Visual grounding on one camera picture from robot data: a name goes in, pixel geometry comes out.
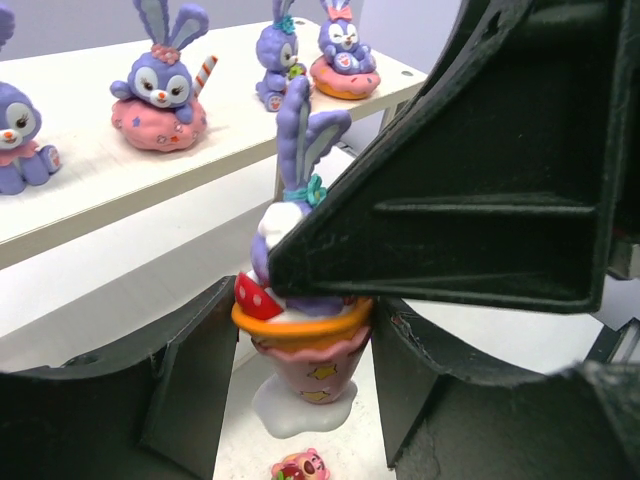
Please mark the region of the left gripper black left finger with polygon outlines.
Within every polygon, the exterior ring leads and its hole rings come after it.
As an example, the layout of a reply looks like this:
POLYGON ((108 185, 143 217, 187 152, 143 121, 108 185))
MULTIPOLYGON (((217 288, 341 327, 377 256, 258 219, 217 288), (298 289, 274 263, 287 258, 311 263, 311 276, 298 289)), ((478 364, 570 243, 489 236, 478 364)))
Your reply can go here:
POLYGON ((234 280, 58 368, 1 377, 5 479, 209 479, 237 342, 234 280))

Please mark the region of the small purple bunny with strawberry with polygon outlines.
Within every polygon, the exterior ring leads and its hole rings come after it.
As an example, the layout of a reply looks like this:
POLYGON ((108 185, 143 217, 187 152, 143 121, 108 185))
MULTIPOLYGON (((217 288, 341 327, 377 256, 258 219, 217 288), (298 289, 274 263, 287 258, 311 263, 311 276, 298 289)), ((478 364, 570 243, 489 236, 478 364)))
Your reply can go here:
POLYGON ((293 0, 274 0, 273 21, 264 28, 256 42, 256 55, 265 74, 256 84, 256 93, 269 112, 280 110, 288 82, 306 75, 306 66, 299 61, 299 42, 294 19, 290 14, 293 0))

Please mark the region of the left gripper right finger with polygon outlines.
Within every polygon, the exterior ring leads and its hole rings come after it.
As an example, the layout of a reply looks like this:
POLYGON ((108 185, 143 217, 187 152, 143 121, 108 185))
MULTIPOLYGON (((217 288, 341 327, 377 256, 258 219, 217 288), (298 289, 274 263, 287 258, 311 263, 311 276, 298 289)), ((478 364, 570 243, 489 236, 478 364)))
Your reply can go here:
POLYGON ((639 369, 543 375, 496 359, 404 301, 374 309, 387 465, 400 479, 635 479, 639 369))

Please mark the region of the purple bunny red base toy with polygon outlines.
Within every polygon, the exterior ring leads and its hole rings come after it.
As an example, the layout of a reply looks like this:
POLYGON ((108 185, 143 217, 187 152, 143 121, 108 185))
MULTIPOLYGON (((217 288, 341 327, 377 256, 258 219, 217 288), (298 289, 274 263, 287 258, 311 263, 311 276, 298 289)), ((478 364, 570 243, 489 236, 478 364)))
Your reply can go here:
POLYGON ((357 394, 352 376, 372 333, 371 300, 281 296, 268 272, 271 251, 325 198, 314 167, 351 125, 344 110, 312 113, 311 87, 294 78, 276 116, 283 197, 261 218, 250 247, 252 268, 235 280, 232 319, 276 372, 252 406, 275 438, 328 432, 348 418, 357 394))

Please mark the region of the purple bunny sitting toy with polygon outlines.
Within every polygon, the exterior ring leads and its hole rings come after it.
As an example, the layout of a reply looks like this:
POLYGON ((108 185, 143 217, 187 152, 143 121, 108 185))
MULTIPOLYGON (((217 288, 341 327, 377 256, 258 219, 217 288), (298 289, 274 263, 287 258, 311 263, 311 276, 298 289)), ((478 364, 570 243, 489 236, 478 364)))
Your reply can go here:
POLYGON ((54 145, 40 147, 35 137, 42 127, 40 112, 14 85, 1 83, 2 195, 17 195, 28 186, 47 183, 61 168, 54 145))

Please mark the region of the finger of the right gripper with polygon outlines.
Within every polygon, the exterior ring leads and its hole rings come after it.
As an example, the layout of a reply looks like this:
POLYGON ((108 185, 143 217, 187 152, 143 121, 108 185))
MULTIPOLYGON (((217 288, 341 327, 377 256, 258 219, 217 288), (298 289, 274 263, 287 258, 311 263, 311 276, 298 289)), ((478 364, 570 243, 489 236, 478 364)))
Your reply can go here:
POLYGON ((283 296, 586 313, 638 236, 638 3, 465 1, 269 273, 283 296))

